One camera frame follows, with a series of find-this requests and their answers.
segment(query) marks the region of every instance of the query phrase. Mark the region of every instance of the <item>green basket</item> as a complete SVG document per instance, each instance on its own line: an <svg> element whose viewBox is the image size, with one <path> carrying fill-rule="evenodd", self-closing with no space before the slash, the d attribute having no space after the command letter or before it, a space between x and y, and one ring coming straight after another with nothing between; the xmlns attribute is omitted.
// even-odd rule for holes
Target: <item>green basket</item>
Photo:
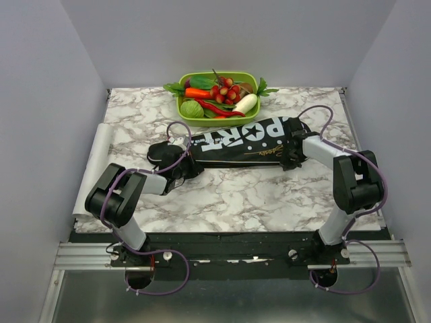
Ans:
<svg viewBox="0 0 431 323"><path fill-rule="evenodd" d="M240 81L249 83L253 87L253 93L257 92L257 82L256 79L248 73L245 72L217 72L218 75L223 77L231 77L234 81ZM209 79L214 79L215 75L213 72L200 72L200 73L190 73L186 74L180 79L180 84L184 85L186 80L192 75L202 75L208 77ZM261 99L257 98L256 105L245 114L245 117L241 116L232 116L226 119L210 119L210 118L187 118L183 116L180 112L181 104L183 104L184 98L182 96L176 99L176 109L181 118L185 120L185 122L192 127L232 127L232 126L240 126L242 124L247 124L253 121L253 119L258 115L261 109Z"/></svg>

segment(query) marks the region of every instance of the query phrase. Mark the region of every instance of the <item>red chili pepper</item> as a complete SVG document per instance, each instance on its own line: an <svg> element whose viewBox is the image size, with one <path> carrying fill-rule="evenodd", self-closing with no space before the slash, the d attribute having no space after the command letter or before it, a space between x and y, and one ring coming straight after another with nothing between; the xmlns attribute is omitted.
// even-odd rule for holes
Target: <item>red chili pepper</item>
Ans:
<svg viewBox="0 0 431 323"><path fill-rule="evenodd" d="M239 112L239 111L220 110L219 108L217 108L213 104L205 102L205 101L200 100L200 99L195 99L195 101L197 103L199 103L202 108L211 110L212 112L215 112L216 114L218 114L220 116L245 116L245 114L243 114L242 112Z"/></svg>

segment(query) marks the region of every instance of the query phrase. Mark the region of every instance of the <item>white radish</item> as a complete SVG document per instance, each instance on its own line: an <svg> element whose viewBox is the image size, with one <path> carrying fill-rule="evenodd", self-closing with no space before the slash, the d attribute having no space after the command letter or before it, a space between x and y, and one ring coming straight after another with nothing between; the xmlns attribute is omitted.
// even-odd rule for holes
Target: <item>white radish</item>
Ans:
<svg viewBox="0 0 431 323"><path fill-rule="evenodd" d="M253 106L255 106L257 103L257 95L256 94L247 94L245 97L239 101L235 109L233 111L242 112L243 114L246 114L248 111L253 109Z"/></svg>

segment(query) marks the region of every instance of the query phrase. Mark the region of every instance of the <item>gray wall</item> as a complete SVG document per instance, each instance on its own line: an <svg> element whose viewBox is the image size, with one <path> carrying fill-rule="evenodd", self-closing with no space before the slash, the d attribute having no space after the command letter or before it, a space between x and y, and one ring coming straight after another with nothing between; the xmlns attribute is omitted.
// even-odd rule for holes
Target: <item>gray wall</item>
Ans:
<svg viewBox="0 0 431 323"><path fill-rule="evenodd" d="M62 0L103 82L161 85L245 70L270 85L346 86L395 0Z"/></svg>
<svg viewBox="0 0 431 323"><path fill-rule="evenodd" d="M106 90L58 0L0 10L0 315L37 322Z"/></svg>
<svg viewBox="0 0 431 323"><path fill-rule="evenodd" d="M431 318L431 2L398 0L350 83L363 147L389 182L385 219L403 238Z"/></svg>

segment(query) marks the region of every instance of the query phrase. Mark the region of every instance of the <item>marble tabletop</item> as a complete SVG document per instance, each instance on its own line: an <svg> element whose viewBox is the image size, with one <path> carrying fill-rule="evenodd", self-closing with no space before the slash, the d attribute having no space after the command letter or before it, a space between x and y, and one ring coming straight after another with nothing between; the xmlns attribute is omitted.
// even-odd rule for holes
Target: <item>marble tabletop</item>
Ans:
<svg viewBox="0 0 431 323"><path fill-rule="evenodd" d="M262 98L256 120L297 116L303 109L325 104L334 109L326 138L354 148L354 140L339 93L334 88L281 87ZM327 111L314 109L302 120L319 131ZM108 156L126 168L151 169L148 147L166 140L166 126L181 120L175 99L161 87L113 89L104 122L114 127ZM174 133L185 134L180 126ZM193 134L214 129L191 128ZM141 195L135 218L146 232L314 231L334 206L332 171L315 160L283 172L281 167L206 169L166 196ZM379 230L378 217L369 215L354 229ZM96 219L82 216L76 232L105 232Z"/></svg>

